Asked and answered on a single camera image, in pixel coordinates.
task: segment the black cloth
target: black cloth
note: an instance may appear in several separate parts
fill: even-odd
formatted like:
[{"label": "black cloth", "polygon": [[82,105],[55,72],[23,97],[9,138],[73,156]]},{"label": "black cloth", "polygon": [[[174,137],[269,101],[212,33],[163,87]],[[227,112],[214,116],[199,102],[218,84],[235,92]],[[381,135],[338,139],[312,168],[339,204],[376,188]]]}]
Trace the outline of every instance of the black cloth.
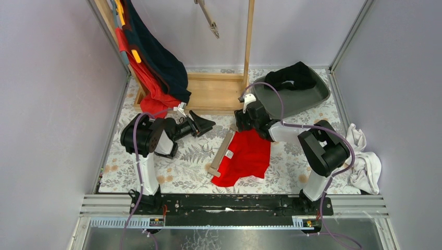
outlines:
[{"label": "black cloth", "polygon": [[265,82],[272,85],[278,91],[283,89],[307,90],[316,85],[310,68],[301,61],[287,68],[268,73],[265,76]]},{"label": "black cloth", "polygon": [[131,0],[121,0],[126,24],[122,27],[129,43],[129,49],[135,49],[142,63],[156,77],[165,94],[188,103],[190,92],[187,91],[187,72],[171,52],[150,33],[144,25]]}]

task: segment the yellow clip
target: yellow clip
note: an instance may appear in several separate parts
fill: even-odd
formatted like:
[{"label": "yellow clip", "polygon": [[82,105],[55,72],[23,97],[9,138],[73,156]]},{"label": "yellow clip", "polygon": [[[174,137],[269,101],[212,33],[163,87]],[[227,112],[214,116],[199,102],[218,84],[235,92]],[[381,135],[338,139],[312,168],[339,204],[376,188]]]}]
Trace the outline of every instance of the yellow clip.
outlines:
[{"label": "yellow clip", "polygon": [[138,55],[138,52],[135,49],[131,50],[131,52],[132,52],[133,57],[135,58],[135,61],[138,64],[141,63],[141,58],[140,58],[140,55]]},{"label": "yellow clip", "polygon": [[115,2],[117,3],[117,10],[118,10],[118,16],[120,17],[120,21],[121,21],[121,26],[125,25],[126,23],[124,22],[124,10],[123,10],[123,6],[121,5],[120,0],[115,0]]}]

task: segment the crumpled white cloth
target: crumpled white cloth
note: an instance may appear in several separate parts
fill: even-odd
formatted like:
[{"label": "crumpled white cloth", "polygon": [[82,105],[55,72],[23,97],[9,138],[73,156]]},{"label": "crumpled white cloth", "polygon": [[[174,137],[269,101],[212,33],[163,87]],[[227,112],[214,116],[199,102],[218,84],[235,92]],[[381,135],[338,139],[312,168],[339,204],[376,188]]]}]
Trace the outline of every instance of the crumpled white cloth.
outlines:
[{"label": "crumpled white cloth", "polygon": [[347,141],[354,149],[356,160],[354,161],[353,173],[350,175],[350,183],[360,190],[370,194],[379,194],[377,181],[380,177],[382,165],[379,158],[373,152],[362,152],[367,146],[367,140],[362,130],[357,130],[355,124],[351,124],[347,130]]}]

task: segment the wooden base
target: wooden base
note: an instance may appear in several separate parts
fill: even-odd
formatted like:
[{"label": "wooden base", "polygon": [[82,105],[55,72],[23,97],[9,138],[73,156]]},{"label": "wooden base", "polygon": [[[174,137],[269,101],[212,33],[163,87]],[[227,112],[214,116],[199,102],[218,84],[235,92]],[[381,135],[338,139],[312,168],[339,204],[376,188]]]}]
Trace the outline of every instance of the wooden base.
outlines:
[{"label": "wooden base", "polygon": [[[224,73],[188,73],[187,90],[192,92],[186,110],[193,110],[199,115],[233,115],[233,111],[242,108],[239,96],[248,84],[244,83],[243,74]],[[141,112],[140,103],[144,95],[138,90],[133,107]]]}]

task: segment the gray plastic tray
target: gray plastic tray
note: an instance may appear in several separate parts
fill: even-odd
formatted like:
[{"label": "gray plastic tray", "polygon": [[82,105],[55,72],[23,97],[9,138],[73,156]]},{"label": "gray plastic tray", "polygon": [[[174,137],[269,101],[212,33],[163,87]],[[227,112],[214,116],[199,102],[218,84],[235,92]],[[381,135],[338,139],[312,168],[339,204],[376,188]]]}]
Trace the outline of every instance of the gray plastic tray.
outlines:
[{"label": "gray plastic tray", "polygon": [[[309,90],[280,90],[278,91],[284,103],[284,118],[299,114],[312,108],[330,96],[330,90],[325,85],[325,82],[310,69],[312,77],[316,80],[316,86]],[[258,78],[254,82],[264,82],[265,77]],[[281,118],[281,104],[278,96],[270,88],[264,88],[263,84],[252,87],[252,93],[264,105],[272,119]]]}]

